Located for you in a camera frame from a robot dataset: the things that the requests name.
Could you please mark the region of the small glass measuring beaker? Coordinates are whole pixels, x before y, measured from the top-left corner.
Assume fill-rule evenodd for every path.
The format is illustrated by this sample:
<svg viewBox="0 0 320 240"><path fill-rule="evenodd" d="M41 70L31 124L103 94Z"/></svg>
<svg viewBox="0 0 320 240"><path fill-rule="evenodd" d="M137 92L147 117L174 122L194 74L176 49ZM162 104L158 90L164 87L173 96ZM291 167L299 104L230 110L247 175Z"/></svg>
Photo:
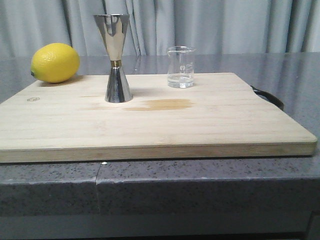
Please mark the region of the small glass measuring beaker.
<svg viewBox="0 0 320 240"><path fill-rule="evenodd" d="M169 60L167 84L169 87L186 89L194 85L196 49L190 46L172 46L167 49Z"/></svg>

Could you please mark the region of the steel double jigger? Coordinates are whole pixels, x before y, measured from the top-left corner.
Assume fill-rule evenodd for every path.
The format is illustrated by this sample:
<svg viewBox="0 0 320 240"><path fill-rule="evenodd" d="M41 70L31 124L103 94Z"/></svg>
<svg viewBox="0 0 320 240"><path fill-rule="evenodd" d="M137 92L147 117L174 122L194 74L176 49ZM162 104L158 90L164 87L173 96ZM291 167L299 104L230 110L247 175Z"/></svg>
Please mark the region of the steel double jigger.
<svg viewBox="0 0 320 240"><path fill-rule="evenodd" d="M130 16L99 14L93 17L110 60L105 101L109 103L129 102L133 97L123 70L122 56Z"/></svg>

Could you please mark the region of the light wooden cutting board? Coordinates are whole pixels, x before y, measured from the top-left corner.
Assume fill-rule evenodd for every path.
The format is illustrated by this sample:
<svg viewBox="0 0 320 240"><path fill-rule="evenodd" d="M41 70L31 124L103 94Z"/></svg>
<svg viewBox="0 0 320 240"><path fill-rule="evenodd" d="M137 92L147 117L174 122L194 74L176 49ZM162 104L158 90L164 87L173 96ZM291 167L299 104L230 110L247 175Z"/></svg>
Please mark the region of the light wooden cutting board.
<svg viewBox="0 0 320 240"><path fill-rule="evenodd" d="M36 81L0 105L0 161L308 156L317 137L234 73L128 75L133 98L105 101L107 76Z"/></svg>

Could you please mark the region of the grey pleated curtain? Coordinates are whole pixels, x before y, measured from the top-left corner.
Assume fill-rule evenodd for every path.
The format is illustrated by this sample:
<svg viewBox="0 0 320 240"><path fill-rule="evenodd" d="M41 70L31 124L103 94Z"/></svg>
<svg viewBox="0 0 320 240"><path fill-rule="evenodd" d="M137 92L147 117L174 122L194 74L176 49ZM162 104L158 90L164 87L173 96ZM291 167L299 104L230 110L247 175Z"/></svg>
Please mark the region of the grey pleated curtain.
<svg viewBox="0 0 320 240"><path fill-rule="evenodd" d="M173 46L200 55L320 50L317 0L3 0L0 55L30 57L65 43L82 56L103 56L99 14L129 15L126 56L163 56Z"/></svg>

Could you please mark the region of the yellow lemon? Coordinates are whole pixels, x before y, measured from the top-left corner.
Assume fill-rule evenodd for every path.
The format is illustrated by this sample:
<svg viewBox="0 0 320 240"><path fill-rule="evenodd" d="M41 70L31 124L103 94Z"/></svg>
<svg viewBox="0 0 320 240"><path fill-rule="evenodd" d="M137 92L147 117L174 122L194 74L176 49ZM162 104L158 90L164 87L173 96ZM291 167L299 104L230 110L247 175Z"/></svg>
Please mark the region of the yellow lemon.
<svg viewBox="0 0 320 240"><path fill-rule="evenodd" d="M73 77L79 67L80 56L74 48L64 43L50 43L34 53L30 73L37 80L57 84Z"/></svg>

